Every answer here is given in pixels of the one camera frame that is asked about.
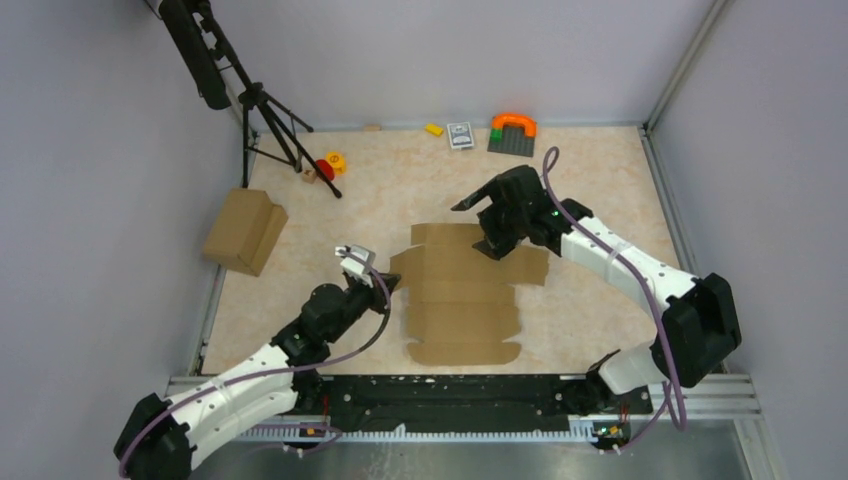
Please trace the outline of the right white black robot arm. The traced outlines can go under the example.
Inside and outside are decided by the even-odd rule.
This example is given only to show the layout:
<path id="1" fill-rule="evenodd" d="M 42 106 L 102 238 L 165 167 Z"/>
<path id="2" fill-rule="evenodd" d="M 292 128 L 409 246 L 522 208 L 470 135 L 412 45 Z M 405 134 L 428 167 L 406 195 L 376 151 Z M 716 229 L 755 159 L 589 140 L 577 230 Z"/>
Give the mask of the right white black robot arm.
<path id="1" fill-rule="evenodd" d="M 650 384 L 692 388 L 741 345 L 726 279 L 716 273 L 700 278 L 648 255 L 585 205 L 557 199 L 535 168 L 511 168 L 452 208 L 467 211 L 484 199 L 491 202 L 477 214 L 483 238 L 475 250 L 501 260 L 528 240 L 593 271 L 653 318 L 654 340 L 590 368 L 586 397 L 594 409 L 612 412 L 628 392 Z"/>

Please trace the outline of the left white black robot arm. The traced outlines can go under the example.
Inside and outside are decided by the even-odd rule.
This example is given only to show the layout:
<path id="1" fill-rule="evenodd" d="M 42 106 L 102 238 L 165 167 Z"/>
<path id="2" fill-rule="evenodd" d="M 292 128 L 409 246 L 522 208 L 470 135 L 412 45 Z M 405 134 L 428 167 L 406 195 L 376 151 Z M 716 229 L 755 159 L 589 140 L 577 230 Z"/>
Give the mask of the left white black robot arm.
<path id="1" fill-rule="evenodd" d="M 330 346 L 366 312 L 381 315 L 364 352 L 387 327 L 397 273 L 376 273 L 363 282 L 352 275 L 347 286 L 316 287 L 300 314 L 268 343 L 237 366 L 181 394 L 151 393 L 134 406 L 113 453 L 122 479 L 186 479 L 217 449 L 261 421 L 294 410 L 308 413 L 319 404 L 320 386 L 300 374 L 351 359 L 336 358 Z"/>

